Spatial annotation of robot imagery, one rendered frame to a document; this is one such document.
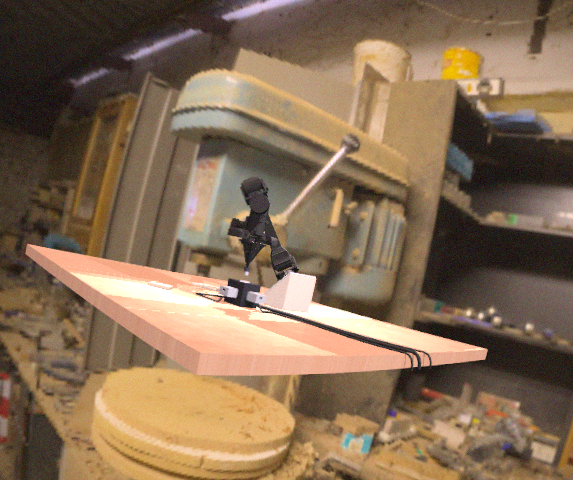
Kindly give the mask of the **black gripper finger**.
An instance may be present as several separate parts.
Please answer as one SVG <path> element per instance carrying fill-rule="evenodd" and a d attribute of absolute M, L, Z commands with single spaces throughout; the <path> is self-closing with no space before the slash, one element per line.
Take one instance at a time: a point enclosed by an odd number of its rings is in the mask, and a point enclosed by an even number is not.
<path fill-rule="evenodd" d="M 251 257 L 251 259 L 250 259 L 250 261 L 249 261 L 249 264 L 253 261 L 253 259 L 256 257 L 256 255 L 263 249 L 263 247 L 266 247 L 266 245 L 257 243 L 257 245 L 256 245 L 256 247 L 255 247 L 255 250 L 254 250 L 254 252 L 253 252 L 253 254 L 252 254 L 252 257 Z"/>
<path fill-rule="evenodd" d="M 244 248 L 245 263 L 249 263 L 257 243 L 238 239 Z"/>

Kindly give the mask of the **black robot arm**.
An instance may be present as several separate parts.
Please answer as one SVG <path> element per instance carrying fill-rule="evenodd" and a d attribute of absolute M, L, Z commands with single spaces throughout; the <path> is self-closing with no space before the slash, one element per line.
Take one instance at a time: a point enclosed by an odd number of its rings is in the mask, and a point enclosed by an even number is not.
<path fill-rule="evenodd" d="M 282 278 L 284 278 L 287 274 L 289 274 L 290 272 L 292 273 L 298 273 L 298 266 L 297 263 L 295 261 L 295 258 L 293 256 L 291 256 L 291 254 L 289 255 L 288 251 L 281 246 L 280 241 L 277 237 L 277 234 L 275 232 L 275 229 L 273 227 L 273 224 L 271 222 L 271 219 L 269 217 L 268 211 L 269 211 L 269 207 L 270 207 L 270 202 L 267 199 L 267 190 L 268 187 L 265 183 L 265 181 L 263 181 L 262 179 L 259 179 L 259 177 L 251 177 L 249 179 L 246 179 L 243 183 L 242 183 L 242 187 L 240 187 L 242 195 L 244 197 L 244 200 L 246 202 L 247 205 L 250 206 L 251 210 L 250 213 L 251 214 L 256 214 L 256 215 L 261 215 L 264 217 L 267 217 L 267 221 L 269 221 L 269 224 L 265 225 L 265 229 L 264 232 L 266 234 L 266 236 L 271 236 L 274 238 L 277 238 L 278 240 L 278 244 L 277 247 L 276 246 L 271 246 L 271 260 L 272 262 L 272 268 L 274 270 L 274 273 L 276 275 L 277 280 L 281 280 Z M 239 221 L 239 219 L 237 218 L 232 218 L 231 222 L 230 222 L 230 227 L 236 227 L 236 228 L 241 228 L 241 229 L 246 229 L 247 227 L 247 223 L 248 220 L 246 219 L 245 221 Z M 292 263 L 294 265 L 294 267 L 292 267 Z M 292 267 L 292 268 L 290 268 Z M 290 268 L 290 269 L 287 269 Z M 285 270 L 287 269 L 287 270 Z M 276 271 L 280 272 L 276 274 Z"/>

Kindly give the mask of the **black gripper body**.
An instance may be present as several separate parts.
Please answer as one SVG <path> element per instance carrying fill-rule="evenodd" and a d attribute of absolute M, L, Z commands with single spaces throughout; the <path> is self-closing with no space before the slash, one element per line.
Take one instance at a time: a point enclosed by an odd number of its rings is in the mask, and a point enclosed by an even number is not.
<path fill-rule="evenodd" d="M 230 227 L 227 235 L 240 237 L 242 238 L 241 240 L 277 247 L 277 238 L 266 236 L 264 233 L 265 225 L 269 224 L 267 217 L 250 213 L 249 216 L 246 216 L 246 219 L 248 220 L 246 229 Z"/>

